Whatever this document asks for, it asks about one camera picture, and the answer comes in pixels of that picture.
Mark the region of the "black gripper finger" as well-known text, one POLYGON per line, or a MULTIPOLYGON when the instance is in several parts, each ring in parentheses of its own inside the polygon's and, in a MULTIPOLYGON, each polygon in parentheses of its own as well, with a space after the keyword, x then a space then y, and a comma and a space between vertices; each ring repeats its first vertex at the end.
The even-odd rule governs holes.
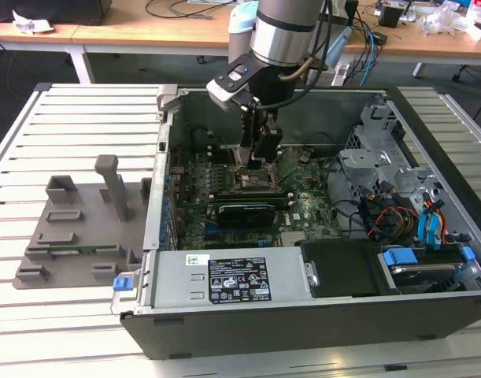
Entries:
POLYGON ((239 159, 247 169, 259 169, 261 158, 257 156, 260 146, 260 114, 255 106, 243 109, 241 113, 242 135, 239 144, 239 159))
POLYGON ((260 168, 263 161, 272 162, 277 157, 277 148, 283 138, 278 126, 265 124, 253 131, 252 167, 260 168))

